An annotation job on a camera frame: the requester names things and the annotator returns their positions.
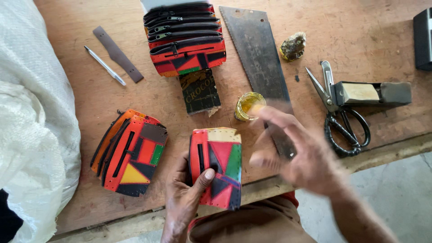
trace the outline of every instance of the leather wallet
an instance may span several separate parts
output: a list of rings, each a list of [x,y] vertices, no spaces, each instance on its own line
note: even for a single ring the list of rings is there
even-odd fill
[[[93,156],[93,166],[100,156],[96,175],[101,174],[102,186],[133,197],[144,194],[167,137],[166,128],[157,119],[134,110],[122,113],[105,133]]]
[[[200,204],[236,210],[241,202],[241,137],[232,128],[195,129],[189,147],[189,184],[208,168],[216,172]]]
[[[152,9],[143,20],[150,57],[161,76],[187,74],[226,61],[222,28],[212,4]]]

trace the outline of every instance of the saw blade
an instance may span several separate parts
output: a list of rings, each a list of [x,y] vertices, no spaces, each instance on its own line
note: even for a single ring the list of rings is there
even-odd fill
[[[219,10],[253,91],[265,99],[290,102],[267,13],[226,6]],[[279,154],[292,158],[292,142],[277,134],[272,138]]]

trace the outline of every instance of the human hand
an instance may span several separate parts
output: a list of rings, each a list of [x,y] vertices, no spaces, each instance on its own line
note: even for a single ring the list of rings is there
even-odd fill
[[[185,184],[189,152],[185,151],[166,180],[166,218],[161,242],[185,242],[187,227],[197,213],[200,197],[212,182],[215,171],[206,169],[190,187]]]
[[[320,195],[332,197],[349,188],[348,173],[324,140],[319,140],[319,136],[307,131],[293,115],[270,106],[256,112],[260,119],[273,123],[288,135],[297,155],[289,162],[278,154],[259,150],[252,154],[250,164],[269,167],[295,186]]]

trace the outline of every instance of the wooden table surface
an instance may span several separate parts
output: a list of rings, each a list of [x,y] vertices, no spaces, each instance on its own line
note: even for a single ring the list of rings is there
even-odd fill
[[[223,23],[227,61],[213,68],[222,109],[211,118],[188,116],[176,78],[160,77],[154,68],[142,23],[139,0],[35,0],[45,19],[48,38],[74,90],[81,130],[82,169],[74,197],[58,215],[57,233],[113,220],[164,205],[164,180],[175,157],[188,149],[195,128],[232,127],[243,140],[242,183],[272,176],[253,168],[248,160],[259,131],[233,117],[238,97],[251,91],[228,30]],[[308,129],[321,131],[325,107],[305,66],[323,80],[320,61],[327,60],[336,81],[411,82],[413,103],[385,112],[358,110],[370,124],[369,149],[432,131],[432,73],[414,67],[412,18],[430,4],[425,0],[215,0],[218,5],[267,11],[276,45],[297,31],[306,32],[304,56],[285,62],[282,70],[297,119]],[[113,62],[92,30],[101,25],[144,75],[135,84]],[[115,72],[117,81],[84,49],[91,48]],[[144,196],[133,198],[103,189],[89,167],[92,155],[116,110],[135,109],[153,116],[168,128],[169,139],[152,183]]]

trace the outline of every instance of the concrete floor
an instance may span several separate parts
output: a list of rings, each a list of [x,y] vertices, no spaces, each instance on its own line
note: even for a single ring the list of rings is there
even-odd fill
[[[432,152],[351,175],[351,184],[404,243],[432,242]],[[320,243],[344,243],[326,198],[297,190],[304,229]],[[162,230],[121,243],[156,243]]]

